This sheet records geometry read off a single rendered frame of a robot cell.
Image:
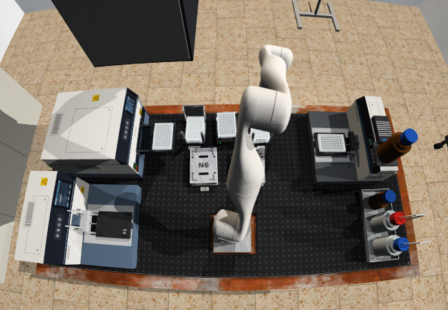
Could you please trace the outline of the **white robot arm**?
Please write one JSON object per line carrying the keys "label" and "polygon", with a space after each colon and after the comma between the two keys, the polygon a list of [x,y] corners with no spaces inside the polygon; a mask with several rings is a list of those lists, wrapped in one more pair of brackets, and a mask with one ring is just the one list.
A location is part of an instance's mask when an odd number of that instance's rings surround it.
{"label": "white robot arm", "polygon": [[255,150],[251,129],[276,134],[286,129],[292,111],[286,71],[292,61],[290,49],[264,45],[259,52],[262,67],[259,87],[248,86],[242,94],[235,146],[226,181],[227,192],[238,213],[225,209],[217,213],[213,234],[220,243],[241,242],[247,233],[264,178],[264,168]]}

